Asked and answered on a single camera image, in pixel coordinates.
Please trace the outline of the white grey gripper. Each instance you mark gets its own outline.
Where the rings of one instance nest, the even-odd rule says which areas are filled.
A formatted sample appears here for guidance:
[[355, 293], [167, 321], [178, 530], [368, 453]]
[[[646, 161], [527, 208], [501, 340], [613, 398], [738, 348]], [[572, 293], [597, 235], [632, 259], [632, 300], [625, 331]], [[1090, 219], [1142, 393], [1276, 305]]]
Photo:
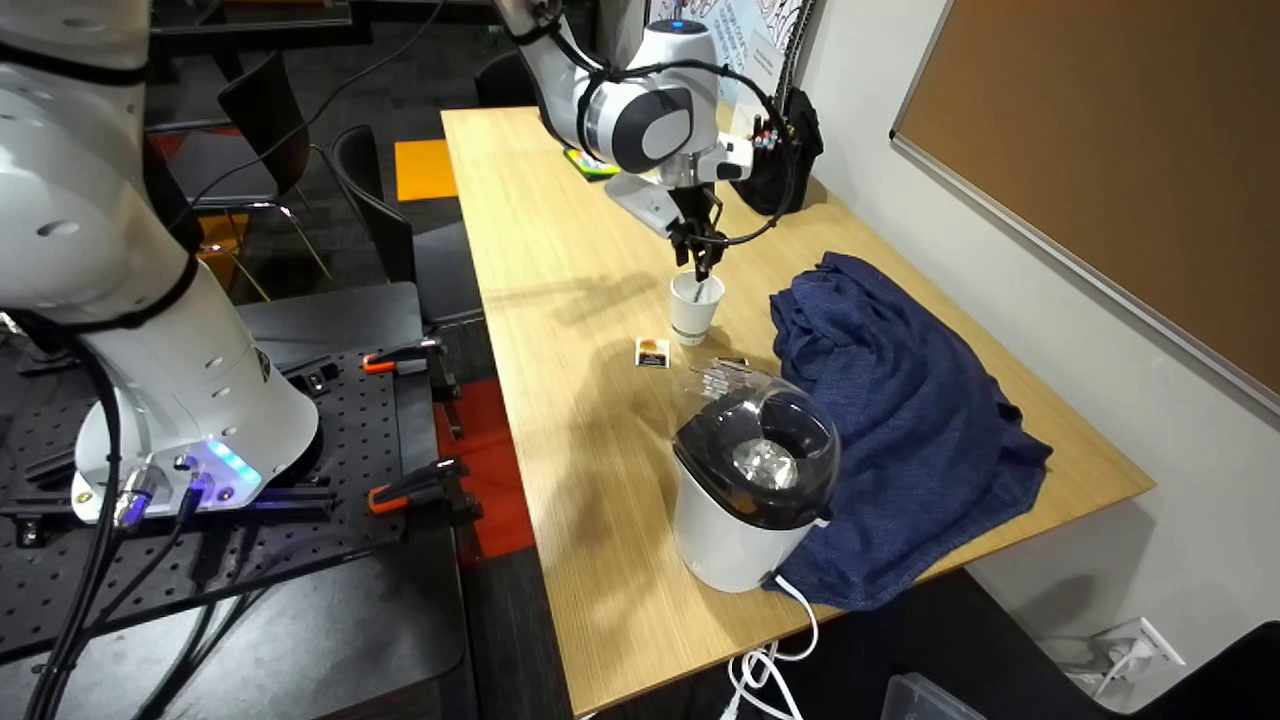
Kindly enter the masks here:
[[610, 197], [671, 240], [678, 269], [708, 281], [724, 259], [721, 178], [753, 170], [753, 145], [716, 125], [713, 58], [588, 66], [579, 75], [579, 146], [621, 167]]

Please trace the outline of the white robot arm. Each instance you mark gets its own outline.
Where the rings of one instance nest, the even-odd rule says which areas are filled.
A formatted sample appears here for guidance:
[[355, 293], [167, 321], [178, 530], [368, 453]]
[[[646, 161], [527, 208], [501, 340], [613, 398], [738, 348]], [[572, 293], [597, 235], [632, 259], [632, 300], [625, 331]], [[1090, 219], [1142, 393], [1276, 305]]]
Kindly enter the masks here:
[[[716, 125], [713, 31], [668, 16], [606, 66], [560, 0], [494, 2], [545, 127], [613, 165], [613, 199], [654, 232], [716, 244], [679, 197], [743, 178], [753, 145]], [[0, 308], [63, 326], [109, 377], [70, 493], [89, 525], [239, 513], [319, 441], [319, 406], [144, 192], [148, 31], [153, 0], [0, 0]]]

